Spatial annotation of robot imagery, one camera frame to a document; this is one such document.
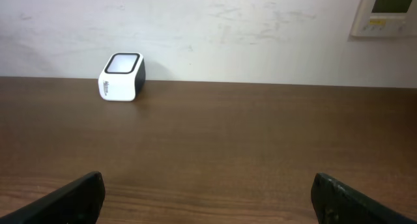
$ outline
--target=white wall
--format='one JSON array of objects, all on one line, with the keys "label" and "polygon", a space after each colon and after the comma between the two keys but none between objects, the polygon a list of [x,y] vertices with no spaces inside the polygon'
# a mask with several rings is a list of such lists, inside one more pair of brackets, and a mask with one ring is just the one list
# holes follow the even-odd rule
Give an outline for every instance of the white wall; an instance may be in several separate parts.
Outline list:
[{"label": "white wall", "polygon": [[360,0],[0,0],[0,76],[417,87],[417,41],[349,38]]}]

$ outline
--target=wall-mounted control panel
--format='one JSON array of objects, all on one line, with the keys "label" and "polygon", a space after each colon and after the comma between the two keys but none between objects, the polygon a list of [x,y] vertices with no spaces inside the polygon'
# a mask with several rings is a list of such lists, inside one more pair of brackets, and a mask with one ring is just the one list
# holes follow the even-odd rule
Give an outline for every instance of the wall-mounted control panel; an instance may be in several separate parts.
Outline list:
[{"label": "wall-mounted control panel", "polygon": [[352,26],[353,36],[407,36],[417,0],[361,0]]}]

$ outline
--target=brown tabletop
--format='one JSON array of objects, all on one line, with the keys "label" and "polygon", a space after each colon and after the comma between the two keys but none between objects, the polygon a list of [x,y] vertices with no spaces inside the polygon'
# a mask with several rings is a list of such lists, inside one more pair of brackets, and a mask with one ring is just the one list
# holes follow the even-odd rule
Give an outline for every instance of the brown tabletop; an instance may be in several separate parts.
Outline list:
[{"label": "brown tabletop", "polygon": [[98,223],[316,223],[321,171],[417,219],[417,90],[0,78],[0,215],[90,171]]}]

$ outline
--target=white cube device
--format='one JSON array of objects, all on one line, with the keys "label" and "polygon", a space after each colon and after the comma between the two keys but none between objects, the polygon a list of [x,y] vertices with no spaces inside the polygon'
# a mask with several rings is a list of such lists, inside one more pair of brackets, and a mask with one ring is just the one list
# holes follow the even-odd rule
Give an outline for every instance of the white cube device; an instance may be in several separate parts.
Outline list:
[{"label": "white cube device", "polygon": [[98,78],[100,96],[109,101],[132,101],[145,83],[145,62],[140,53],[116,53]]}]

